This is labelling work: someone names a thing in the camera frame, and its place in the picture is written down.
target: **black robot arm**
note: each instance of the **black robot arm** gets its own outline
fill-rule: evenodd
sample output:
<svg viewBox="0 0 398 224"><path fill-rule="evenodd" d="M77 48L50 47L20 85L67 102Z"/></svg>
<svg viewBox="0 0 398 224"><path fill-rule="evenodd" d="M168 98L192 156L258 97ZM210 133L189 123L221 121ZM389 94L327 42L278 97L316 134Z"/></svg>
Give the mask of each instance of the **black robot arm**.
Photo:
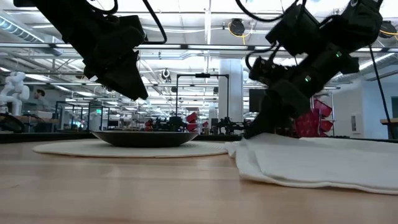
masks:
<svg viewBox="0 0 398 224"><path fill-rule="evenodd" d="M14 0L17 7L37 9L83 57L84 74L133 100L148 97L136 66L139 52L133 48L142 43L164 44L166 34L147 0L143 0L162 32L163 41L146 41L138 16L116 17L114 7L101 10L86 0Z"/></svg>
<svg viewBox="0 0 398 224"><path fill-rule="evenodd" d="M308 56L297 66L273 63L258 57L249 77L268 86L262 109L247 131L247 138L287 128L291 118L310 110L310 98L338 73L359 71L349 54L370 46L379 33L382 0L351 0L341 15L318 22L302 5L291 5L282 20L266 35L272 46L283 46L292 56Z"/></svg>

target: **white cloth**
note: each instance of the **white cloth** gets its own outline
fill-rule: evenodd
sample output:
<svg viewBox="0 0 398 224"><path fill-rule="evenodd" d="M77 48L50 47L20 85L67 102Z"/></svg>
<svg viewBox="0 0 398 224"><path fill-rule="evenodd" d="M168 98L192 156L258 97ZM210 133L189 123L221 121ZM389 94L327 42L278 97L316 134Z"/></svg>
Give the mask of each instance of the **white cloth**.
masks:
<svg viewBox="0 0 398 224"><path fill-rule="evenodd" d="M245 179L398 194L398 144L261 134L224 146Z"/></svg>
<svg viewBox="0 0 398 224"><path fill-rule="evenodd" d="M69 141L43 144L35 152L88 157L192 157L226 154L222 143L187 142L179 147L128 148L114 147L101 140Z"/></svg>

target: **ceiling duct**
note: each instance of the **ceiling duct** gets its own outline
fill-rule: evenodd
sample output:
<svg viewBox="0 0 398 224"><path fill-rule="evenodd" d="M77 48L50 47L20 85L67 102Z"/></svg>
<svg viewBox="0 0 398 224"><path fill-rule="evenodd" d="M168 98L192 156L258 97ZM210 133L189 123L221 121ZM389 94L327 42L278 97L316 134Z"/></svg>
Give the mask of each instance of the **ceiling duct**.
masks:
<svg viewBox="0 0 398 224"><path fill-rule="evenodd" d="M396 57L396 54L389 54L386 56L387 56L386 58L376 62L377 70L381 70L390 65L398 64L398 59ZM369 63L369 65L367 67L361 69L358 73L353 73L353 74L348 74L348 75L337 75L335 78L331 79L331 83L349 82L349 81L355 80L359 77L363 77L366 74L374 72L373 64L370 62L371 61L365 62L364 64Z"/></svg>
<svg viewBox="0 0 398 224"><path fill-rule="evenodd" d="M27 25L16 21L12 16L3 10L0 10L0 29L30 43L63 43L54 36L41 34L32 30ZM59 49L46 48L39 50L43 53L52 54L55 56L60 56L63 53L62 50Z"/></svg>

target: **ceiling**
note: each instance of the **ceiling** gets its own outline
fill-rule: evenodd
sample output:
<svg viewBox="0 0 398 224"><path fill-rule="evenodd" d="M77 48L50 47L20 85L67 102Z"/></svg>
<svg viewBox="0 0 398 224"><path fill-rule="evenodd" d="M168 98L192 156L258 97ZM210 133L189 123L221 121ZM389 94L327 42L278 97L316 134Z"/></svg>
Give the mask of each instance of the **ceiling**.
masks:
<svg viewBox="0 0 398 224"><path fill-rule="evenodd" d="M274 23L261 23L252 20L250 17L241 12L234 0L223 1L193 1L193 0L149 0L152 8L157 13L168 37L168 44L203 44L203 45L255 45L264 46L269 45L264 36L273 27ZM92 1L92 5L111 9L113 1L97 0ZM147 12L142 1L119 0L118 15L138 14L142 26L147 33L149 40L162 40L162 36L150 14ZM284 9L288 8L293 0L250 0L246 3L246 8L251 12L258 13L262 17L275 17L282 13ZM318 19L323 20L326 16L333 14L336 11L344 9L348 0L309 0L306 8ZM396 16L395 9L398 6L396 0L384 0L381 7L381 14L384 20L390 20L393 25L398 25L398 16ZM32 32L37 33L41 37L55 36L61 39L59 32L51 26L49 21L36 8L16 8L13 6L12 0L0 0L0 9L3 13L12 17L15 22L26 29L32 29ZM250 34L243 38L235 37L230 34L228 24L232 18L240 18L246 28L246 33ZM9 34L0 30L0 43L6 42L23 42L22 39L15 35ZM373 47L397 47L398 40L394 37L390 39L378 39ZM48 52L38 52L27 48L7 48L0 49L0 66L3 68L13 70L16 67L25 69L32 74L37 74L35 79L27 79L26 81L40 82L43 79L51 80L51 82L62 83L82 83L89 82L86 78L76 77L73 74L81 73L84 69L84 64L81 57L73 49L63 49L63 54L55 57ZM219 61L222 58L244 58L247 52L241 50L141 50L141 61L137 64L142 74L143 81L146 84L163 83L161 73L166 68L170 71L172 83L175 82L177 73L198 73L209 71L210 73L218 73ZM382 57L386 53L376 53L375 57ZM361 64L370 61L370 55L366 52L356 52L353 54L360 58ZM280 52L275 59L276 63L284 65L295 65L295 60L287 52ZM247 68L242 60L242 65L245 69L243 78L245 85L258 85L248 78ZM49 74L49 69L57 68L57 73ZM191 84L206 84L217 85L216 78L209 79L195 79L192 77L182 77L179 80L181 83ZM122 98L116 93L110 93L102 89L100 86L74 86L64 85L63 90L65 94L70 95L68 90L85 91L94 94L98 98ZM168 102L168 99L173 99L171 96L170 87L148 87L150 95L149 100L143 104L147 105L146 110L158 110L158 106L162 110L173 110L173 103ZM248 88L244 91L245 96L248 96ZM190 87L179 90L179 95L182 96L213 96L213 87ZM120 105L137 106L137 103L128 104L119 101ZM216 107L216 104L209 101L209 98L186 97L185 103L197 105L207 113L208 108ZM244 108L248 110L248 103L245 102Z"/></svg>

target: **person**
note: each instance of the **person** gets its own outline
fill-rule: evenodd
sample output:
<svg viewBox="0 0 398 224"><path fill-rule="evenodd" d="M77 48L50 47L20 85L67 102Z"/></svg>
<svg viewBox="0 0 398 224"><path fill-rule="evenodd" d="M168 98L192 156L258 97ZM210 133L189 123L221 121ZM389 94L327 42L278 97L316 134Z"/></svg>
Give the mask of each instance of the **person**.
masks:
<svg viewBox="0 0 398 224"><path fill-rule="evenodd" d="M37 89L34 94L34 99L37 100L36 111L46 111L46 112L51 111L49 102L45 99L44 90Z"/></svg>

